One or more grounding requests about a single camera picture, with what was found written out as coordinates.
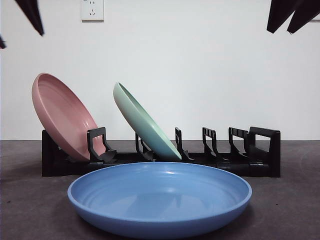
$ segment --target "mint green plate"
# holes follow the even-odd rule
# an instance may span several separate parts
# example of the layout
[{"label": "mint green plate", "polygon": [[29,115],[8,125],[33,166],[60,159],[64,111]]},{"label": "mint green plate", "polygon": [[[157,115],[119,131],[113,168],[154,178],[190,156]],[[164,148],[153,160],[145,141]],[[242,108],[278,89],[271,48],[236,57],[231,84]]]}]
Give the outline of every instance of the mint green plate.
[{"label": "mint green plate", "polygon": [[163,160],[181,160],[181,155],[166,134],[119,82],[113,89],[113,98],[120,112],[139,137]]}]

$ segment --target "pink plate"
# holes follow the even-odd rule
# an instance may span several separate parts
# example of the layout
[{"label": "pink plate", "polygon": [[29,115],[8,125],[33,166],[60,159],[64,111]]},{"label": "pink plate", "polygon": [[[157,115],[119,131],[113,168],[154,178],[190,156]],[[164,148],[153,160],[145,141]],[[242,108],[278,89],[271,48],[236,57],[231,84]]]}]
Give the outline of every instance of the pink plate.
[{"label": "pink plate", "polygon": [[[80,99],[59,79],[40,73],[32,86],[32,101],[44,129],[77,162],[90,160],[87,131],[97,124]],[[102,137],[93,139],[98,155],[105,152]]]}]

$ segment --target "gray floor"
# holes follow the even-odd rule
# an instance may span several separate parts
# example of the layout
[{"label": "gray floor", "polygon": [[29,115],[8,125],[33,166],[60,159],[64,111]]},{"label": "gray floor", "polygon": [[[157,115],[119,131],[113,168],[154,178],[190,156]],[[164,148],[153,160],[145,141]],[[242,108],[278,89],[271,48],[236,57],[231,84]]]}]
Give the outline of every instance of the gray floor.
[{"label": "gray floor", "polygon": [[[259,143],[262,148],[266,142]],[[133,141],[110,141],[121,152]],[[78,176],[41,177],[41,141],[1,141],[1,239],[121,240],[89,225],[67,198]],[[191,152],[201,141],[185,141]],[[221,151],[228,150],[219,141]],[[253,194],[231,224],[194,240],[319,240],[320,141],[282,141],[281,178],[245,177]]]}]

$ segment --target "dish rack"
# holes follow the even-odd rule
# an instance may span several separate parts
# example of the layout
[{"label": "dish rack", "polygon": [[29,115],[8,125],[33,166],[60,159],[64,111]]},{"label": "dish rack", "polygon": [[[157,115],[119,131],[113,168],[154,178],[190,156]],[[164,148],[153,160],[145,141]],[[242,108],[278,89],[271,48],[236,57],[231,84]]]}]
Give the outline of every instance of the dish rack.
[{"label": "dish rack", "polygon": [[[256,135],[270,138],[269,151],[256,147]],[[105,152],[98,155],[93,147],[93,138],[102,136]],[[234,144],[233,136],[243,139],[245,152],[240,152]],[[230,152],[217,150],[216,131],[203,127],[203,152],[188,152],[183,148],[182,131],[175,128],[177,150],[182,156],[181,163],[192,163],[222,169],[238,176],[274,177],[281,174],[280,131],[260,127],[250,127],[249,131],[233,127],[228,129]],[[106,128],[99,127],[87,131],[89,162],[77,162],[65,153],[49,136],[42,131],[42,176],[83,175],[98,169],[139,162],[165,162],[159,158],[144,141],[135,134],[136,152],[117,152],[107,142]]]}]

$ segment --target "electrical outlet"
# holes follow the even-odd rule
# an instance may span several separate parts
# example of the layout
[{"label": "electrical outlet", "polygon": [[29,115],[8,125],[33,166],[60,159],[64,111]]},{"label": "electrical outlet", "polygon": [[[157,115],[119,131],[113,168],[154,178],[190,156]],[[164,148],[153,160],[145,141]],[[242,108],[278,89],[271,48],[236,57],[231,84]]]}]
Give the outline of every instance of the electrical outlet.
[{"label": "electrical outlet", "polygon": [[104,0],[81,0],[82,21],[103,21]]}]

